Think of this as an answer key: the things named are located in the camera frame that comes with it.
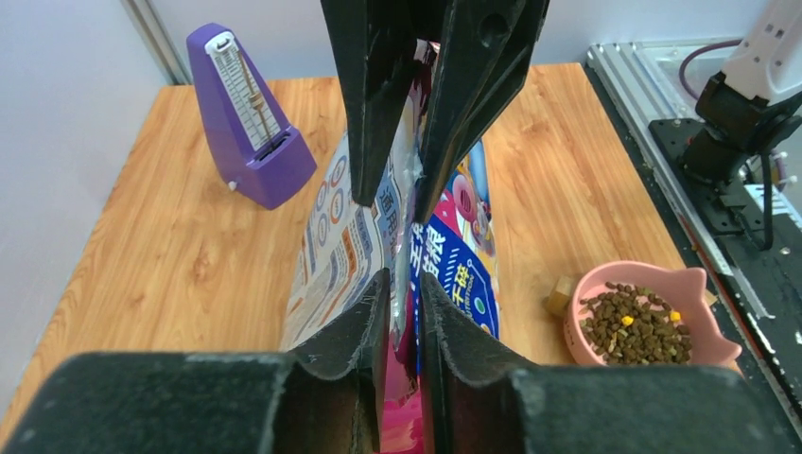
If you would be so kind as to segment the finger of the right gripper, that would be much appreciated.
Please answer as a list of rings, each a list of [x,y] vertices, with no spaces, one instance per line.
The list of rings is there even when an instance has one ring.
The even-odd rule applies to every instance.
[[[347,121],[353,200],[373,204],[415,73],[409,4],[322,0]]]
[[[547,1],[447,1],[419,156],[418,223],[448,177],[523,88]]]

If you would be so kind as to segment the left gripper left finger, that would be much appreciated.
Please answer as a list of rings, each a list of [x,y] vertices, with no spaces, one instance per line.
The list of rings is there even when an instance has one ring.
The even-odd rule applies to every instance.
[[[90,352],[63,362],[8,453],[376,453],[390,274],[286,352]]]

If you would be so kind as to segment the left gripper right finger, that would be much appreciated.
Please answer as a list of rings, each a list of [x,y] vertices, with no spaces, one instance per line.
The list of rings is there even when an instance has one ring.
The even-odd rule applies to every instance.
[[[797,453],[736,372],[715,366],[542,366],[421,278],[428,453]]]

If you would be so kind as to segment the pink blue pet food bag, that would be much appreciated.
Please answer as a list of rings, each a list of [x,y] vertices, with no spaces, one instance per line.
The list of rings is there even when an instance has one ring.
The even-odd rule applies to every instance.
[[[374,202],[352,199],[349,144],[341,141],[305,226],[281,345],[297,346],[351,306],[380,269],[390,273],[388,372],[381,429],[385,453],[424,449],[416,352],[420,278],[434,275],[482,330],[499,333],[497,258],[485,152],[477,142],[447,178],[431,218],[413,221],[418,156],[439,47],[419,42]]]

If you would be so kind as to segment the right pink pet bowl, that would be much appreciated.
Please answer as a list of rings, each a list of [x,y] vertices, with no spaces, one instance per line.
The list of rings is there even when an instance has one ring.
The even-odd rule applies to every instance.
[[[732,366],[741,347],[728,340],[707,300],[706,271],[616,261],[581,278],[560,277],[544,301],[561,319],[582,365]]]

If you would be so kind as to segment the brown kibble in right bowl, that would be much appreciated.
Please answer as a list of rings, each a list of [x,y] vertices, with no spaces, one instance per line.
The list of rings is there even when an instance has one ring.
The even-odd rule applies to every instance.
[[[606,282],[579,301],[579,327],[593,355],[606,364],[686,364],[693,344],[682,315],[645,287]]]

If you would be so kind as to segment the purple box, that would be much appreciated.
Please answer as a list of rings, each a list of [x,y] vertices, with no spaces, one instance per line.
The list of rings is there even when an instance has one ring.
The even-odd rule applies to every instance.
[[[221,179],[268,210],[299,192],[317,169],[233,31],[205,24],[186,47],[206,141]]]

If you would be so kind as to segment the aluminium rail frame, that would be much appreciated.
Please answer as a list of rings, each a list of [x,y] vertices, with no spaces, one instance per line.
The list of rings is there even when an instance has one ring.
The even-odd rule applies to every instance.
[[[760,252],[744,236],[732,214],[740,211],[750,227],[763,226],[763,187],[735,180],[713,188],[688,180],[679,158],[702,128],[678,81],[679,62],[691,42],[593,44],[586,65],[600,79],[629,135],[635,140],[677,218],[713,273],[723,278],[737,301],[752,305],[757,317],[772,318],[776,305],[801,307],[801,212],[786,195],[773,192],[775,243]]]

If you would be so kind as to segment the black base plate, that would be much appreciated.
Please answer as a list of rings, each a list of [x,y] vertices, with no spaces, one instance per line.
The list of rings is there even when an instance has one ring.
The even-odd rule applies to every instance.
[[[737,363],[758,390],[773,393],[770,408],[788,432],[801,430],[801,232],[793,216],[773,212],[773,246],[751,236],[764,230],[762,200],[743,183],[710,185],[687,173],[684,155],[707,134],[691,118],[630,113],[622,85],[590,64],[584,71],[619,139],[647,185],[671,237],[684,235],[692,265],[702,265],[720,302],[714,316],[743,348]]]

